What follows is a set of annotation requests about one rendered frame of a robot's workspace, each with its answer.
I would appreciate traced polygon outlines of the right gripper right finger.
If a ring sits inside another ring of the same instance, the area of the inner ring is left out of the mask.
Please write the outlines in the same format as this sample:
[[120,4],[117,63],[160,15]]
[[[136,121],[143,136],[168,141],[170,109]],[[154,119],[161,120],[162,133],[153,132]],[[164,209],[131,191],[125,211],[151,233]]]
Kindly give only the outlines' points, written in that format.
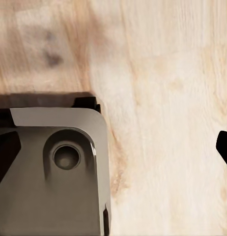
[[216,142],[216,149],[227,164],[227,131],[219,132]]

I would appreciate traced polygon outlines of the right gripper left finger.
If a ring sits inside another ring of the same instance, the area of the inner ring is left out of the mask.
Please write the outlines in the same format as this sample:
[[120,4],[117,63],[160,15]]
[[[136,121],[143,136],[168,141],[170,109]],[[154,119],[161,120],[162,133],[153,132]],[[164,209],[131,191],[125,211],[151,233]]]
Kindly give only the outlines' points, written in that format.
[[21,150],[17,131],[0,134],[0,183]]

